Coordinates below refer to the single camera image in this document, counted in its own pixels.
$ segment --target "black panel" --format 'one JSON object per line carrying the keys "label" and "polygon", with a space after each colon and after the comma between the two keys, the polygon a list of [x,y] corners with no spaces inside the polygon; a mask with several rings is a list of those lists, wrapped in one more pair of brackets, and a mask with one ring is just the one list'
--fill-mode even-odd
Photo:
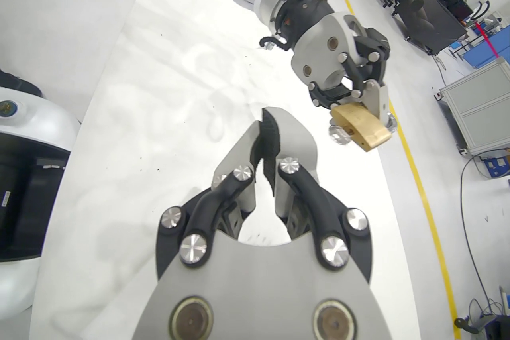
{"label": "black panel", "polygon": [[68,158],[69,151],[0,134],[0,262],[40,256]]}

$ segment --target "blue box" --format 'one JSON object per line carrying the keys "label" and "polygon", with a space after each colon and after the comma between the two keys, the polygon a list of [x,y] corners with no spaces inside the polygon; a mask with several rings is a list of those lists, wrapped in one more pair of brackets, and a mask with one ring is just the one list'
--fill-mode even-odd
{"label": "blue box", "polygon": [[497,159],[482,159],[487,167],[491,178],[497,178],[510,171],[508,157],[499,157]]}

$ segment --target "circular sensor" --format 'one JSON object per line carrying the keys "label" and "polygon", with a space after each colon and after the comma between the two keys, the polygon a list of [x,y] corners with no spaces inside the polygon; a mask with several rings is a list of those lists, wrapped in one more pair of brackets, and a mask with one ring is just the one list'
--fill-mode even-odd
{"label": "circular sensor", "polygon": [[9,118],[18,111],[18,105],[12,100],[2,100],[0,102],[0,118]]}
{"label": "circular sensor", "polygon": [[314,333],[317,340],[352,340],[355,321],[349,309],[336,300],[319,304],[314,312]]}
{"label": "circular sensor", "polygon": [[186,298],[179,303],[170,319],[170,334],[174,340],[206,340],[212,327],[211,307],[199,297]]}

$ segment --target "label sticker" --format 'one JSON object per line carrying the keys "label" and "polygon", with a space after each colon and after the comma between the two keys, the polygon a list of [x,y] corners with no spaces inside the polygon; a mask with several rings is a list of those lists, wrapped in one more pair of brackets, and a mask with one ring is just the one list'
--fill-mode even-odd
{"label": "label sticker", "polygon": [[9,197],[11,196],[10,191],[5,191],[4,199],[2,200],[2,207],[7,207],[7,203],[9,202]]}

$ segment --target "yellow floor line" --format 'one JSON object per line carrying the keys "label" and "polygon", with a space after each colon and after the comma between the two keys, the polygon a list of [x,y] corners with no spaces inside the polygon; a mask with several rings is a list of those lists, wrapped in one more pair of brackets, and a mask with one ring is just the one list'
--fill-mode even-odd
{"label": "yellow floor line", "polygon": [[[350,13],[354,15],[354,10],[352,9],[352,5],[349,0],[345,0],[347,8]],[[423,209],[425,210],[425,214],[427,216],[428,226],[430,227],[430,233],[432,234],[432,239],[434,241],[435,252],[437,253],[437,259],[439,260],[439,265],[441,267],[441,274],[443,276],[443,281],[445,284],[446,296],[448,298],[448,307],[450,308],[450,315],[453,325],[453,320],[457,318],[457,306],[455,305],[455,298],[453,297],[453,289],[451,287],[450,275],[448,274],[448,267],[446,267],[446,260],[443,253],[443,248],[441,247],[441,240],[439,240],[439,234],[437,234],[437,227],[435,226],[434,217],[432,215],[432,210],[430,209],[430,204],[428,203],[427,195],[425,193],[425,189],[423,188],[423,184],[421,182],[420,175],[418,173],[418,169],[416,168],[415,161],[413,159],[413,155],[409,149],[408,142],[406,140],[406,136],[404,135],[404,131],[400,125],[400,121],[398,120],[397,113],[393,108],[393,104],[390,101],[390,112],[395,116],[395,119],[398,121],[398,136],[400,137],[400,141],[402,146],[404,147],[404,152],[406,153],[406,158],[409,162],[409,167],[411,172],[413,173],[413,177],[416,183],[416,187],[420,194],[421,203],[423,205]],[[456,340],[461,340],[461,331],[455,325],[453,325],[453,333]]]}

